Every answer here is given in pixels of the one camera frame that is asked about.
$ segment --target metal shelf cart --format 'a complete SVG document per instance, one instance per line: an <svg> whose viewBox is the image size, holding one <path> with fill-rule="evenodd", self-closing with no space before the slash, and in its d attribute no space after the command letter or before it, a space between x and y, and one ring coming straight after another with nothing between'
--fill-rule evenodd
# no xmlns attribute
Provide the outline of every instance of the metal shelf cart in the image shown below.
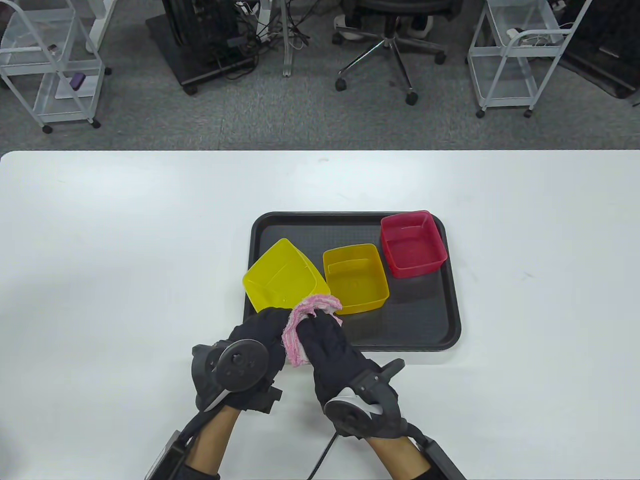
<svg viewBox="0 0 640 480"><path fill-rule="evenodd" d="M533 109L557 67L560 57L587 12L586 0L573 24L558 25L547 0L486 0L466 62L484 117L489 107L526 106L524 116ZM487 21L493 46L476 46ZM547 57L553 62L538 86L529 59Z"/></svg>
<svg viewBox="0 0 640 480"><path fill-rule="evenodd" d="M104 76L111 73L96 48L93 60L71 59L78 34L86 42L91 39L71 0L66 2L66 8L25 11L11 0L0 0L13 9L0 42L0 76L47 134L53 132L49 125L53 122L86 120L93 128L99 128L95 110ZM77 91L70 85L70 78L76 73L86 75ZM33 107L11 80L32 74L42 74Z"/></svg>

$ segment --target pink towel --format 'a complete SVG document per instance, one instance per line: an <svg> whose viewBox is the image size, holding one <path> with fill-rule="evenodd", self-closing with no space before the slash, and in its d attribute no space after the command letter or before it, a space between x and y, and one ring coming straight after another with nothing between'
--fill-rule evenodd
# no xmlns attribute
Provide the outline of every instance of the pink towel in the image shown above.
<svg viewBox="0 0 640 480"><path fill-rule="evenodd" d="M294 367L309 363L305 349L302 348L302 344L298 339L296 327L298 323L308 318L309 315L315 317L314 310L316 309L331 315L338 322L338 325L342 325L342 320L334 315L338 310L342 310L342 304L336 297L332 295L313 295L300 302L296 308L291 310L289 322L282 332L282 344L287 352L287 358Z"/></svg>

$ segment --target gloved hand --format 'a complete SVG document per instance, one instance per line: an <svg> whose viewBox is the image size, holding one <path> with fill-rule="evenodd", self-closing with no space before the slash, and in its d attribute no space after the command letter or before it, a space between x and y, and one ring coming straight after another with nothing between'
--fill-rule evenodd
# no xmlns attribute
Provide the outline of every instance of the gloved hand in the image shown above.
<svg viewBox="0 0 640 480"><path fill-rule="evenodd" d="M282 346L282 330L289 320L291 310L286 308L265 308L249 317L242 325L236 326L229 340L252 339L259 341L269 351L269 367L264 378L244 392L227 395L222 403L238 410L247 410L248 403L257 392L266 392L273 378L282 370L285 351Z"/></svg>
<svg viewBox="0 0 640 480"><path fill-rule="evenodd" d="M302 320L296 331L314 367L316 397L322 407L363 371L381 371L349 343L334 318L321 310L316 310L315 318Z"/></svg>

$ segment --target yellow plastic container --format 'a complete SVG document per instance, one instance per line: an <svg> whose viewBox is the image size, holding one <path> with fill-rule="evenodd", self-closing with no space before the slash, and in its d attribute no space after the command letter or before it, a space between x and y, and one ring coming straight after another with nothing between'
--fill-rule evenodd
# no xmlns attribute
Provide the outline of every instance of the yellow plastic container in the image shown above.
<svg viewBox="0 0 640 480"><path fill-rule="evenodd" d="M333 296L342 302L338 314L368 312L389 298L389 285L378 249L372 243L327 250L324 276Z"/></svg>
<svg viewBox="0 0 640 480"><path fill-rule="evenodd" d="M330 293L317 268L286 238L264 252L242 283L256 312L294 308L308 296Z"/></svg>

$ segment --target gray carpet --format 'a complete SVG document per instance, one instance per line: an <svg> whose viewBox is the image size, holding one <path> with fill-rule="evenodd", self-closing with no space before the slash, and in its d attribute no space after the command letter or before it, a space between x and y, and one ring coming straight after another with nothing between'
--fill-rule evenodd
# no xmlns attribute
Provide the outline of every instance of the gray carpet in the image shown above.
<svg viewBox="0 0 640 480"><path fill-rule="evenodd" d="M291 78L282 77L280 48L265 54L254 73L234 82L214 80L188 97L144 23L163 11L160 0L118 0L101 49L113 68L97 112L102 128L54 124L54 133L44 135L13 95L0 90L0 154L25 149L640 148L640 108L563 68L556 70L530 120L522 116L524 109L493 109L478 120L463 60L480 6L467 0L452 23L436 20L432 41L450 45L445 65L435 65L428 55L405 56L420 94L410 107L400 74L384 53L350 74L346 91L335 91L336 71L366 46L331 44L335 10L301 27L312 39L295 52ZM545 60L535 64L538 69L549 65ZM38 79L21 78L17 85L35 96Z"/></svg>

